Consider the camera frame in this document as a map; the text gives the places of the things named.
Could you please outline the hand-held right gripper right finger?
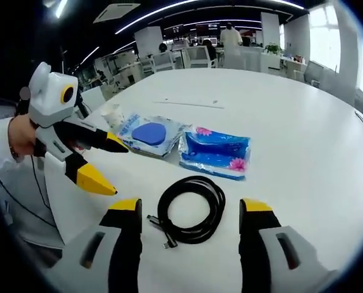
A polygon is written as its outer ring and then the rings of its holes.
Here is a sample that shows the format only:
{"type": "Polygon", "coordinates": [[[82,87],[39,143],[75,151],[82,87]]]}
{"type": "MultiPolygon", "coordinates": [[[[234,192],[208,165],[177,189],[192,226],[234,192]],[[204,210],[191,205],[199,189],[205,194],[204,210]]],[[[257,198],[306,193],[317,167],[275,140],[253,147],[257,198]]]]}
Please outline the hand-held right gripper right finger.
{"type": "Polygon", "coordinates": [[[268,204],[243,198],[239,208],[242,292],[324,292],[336,280],[338,272],[268,204]]]}

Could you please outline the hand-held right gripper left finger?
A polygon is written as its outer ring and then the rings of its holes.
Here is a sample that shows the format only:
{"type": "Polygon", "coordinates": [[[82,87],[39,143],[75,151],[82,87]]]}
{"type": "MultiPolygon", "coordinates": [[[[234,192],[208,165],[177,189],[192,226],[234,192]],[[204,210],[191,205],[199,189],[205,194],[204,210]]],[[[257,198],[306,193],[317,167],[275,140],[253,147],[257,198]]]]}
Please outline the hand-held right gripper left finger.
{"type": "Polygon", "coordinates": [[[138,292],[142,201],[119,200],[83,230],[46,271],[57,292],[138,292]]]}

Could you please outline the person's left hand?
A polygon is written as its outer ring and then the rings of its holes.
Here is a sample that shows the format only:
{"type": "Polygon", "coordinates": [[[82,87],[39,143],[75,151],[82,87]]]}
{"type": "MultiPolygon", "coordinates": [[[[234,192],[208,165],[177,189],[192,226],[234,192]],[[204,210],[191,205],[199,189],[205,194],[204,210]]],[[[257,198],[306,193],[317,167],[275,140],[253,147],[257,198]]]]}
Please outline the person's left hand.
{"type": "Polygon", "coordinates": [[[8,141],[15,161],[21,162],[25,156],[35,155],[36,129],[28,114],[18,115],[9,121],[8,141]]]}

